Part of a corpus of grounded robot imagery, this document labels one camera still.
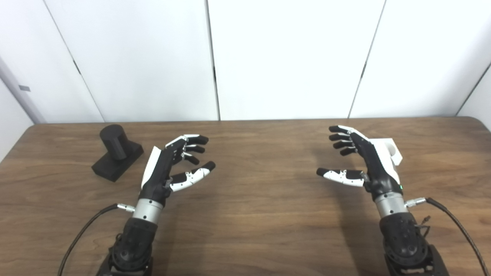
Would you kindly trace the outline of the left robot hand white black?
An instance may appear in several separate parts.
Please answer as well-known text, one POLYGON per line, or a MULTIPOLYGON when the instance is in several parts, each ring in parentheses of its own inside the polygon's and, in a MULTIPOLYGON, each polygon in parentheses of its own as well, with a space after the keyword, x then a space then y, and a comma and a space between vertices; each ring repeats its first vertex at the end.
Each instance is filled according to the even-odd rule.
POLYGON ((209 161, 199 168, 171 175, 174 165, 189 161, 198 165, 199 160, 191 152, 203 153, 209 138, 199 134, 186 134, 167 143, 164 148, 153 147, 142 178, 139 199, 145 199, 165 206, 172 192, 193 186, 203 180, 216 167, 209 161))

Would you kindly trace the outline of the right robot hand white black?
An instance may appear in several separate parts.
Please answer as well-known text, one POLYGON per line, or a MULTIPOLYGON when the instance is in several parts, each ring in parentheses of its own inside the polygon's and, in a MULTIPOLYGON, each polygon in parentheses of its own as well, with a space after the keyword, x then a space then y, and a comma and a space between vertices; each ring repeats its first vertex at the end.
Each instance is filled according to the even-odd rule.
POLYGON ((332 133, 329 140, 334 142, 333 148, 340 149, 342 156, 360 155, 366 164, 366 171, 318 168, 319 176, 348 186, 364 187, 373 200, 387 193, 403 195, 390 151, 380 140, 367 138, 355 128, 342 125, 330 126, 329 131, 332 133))

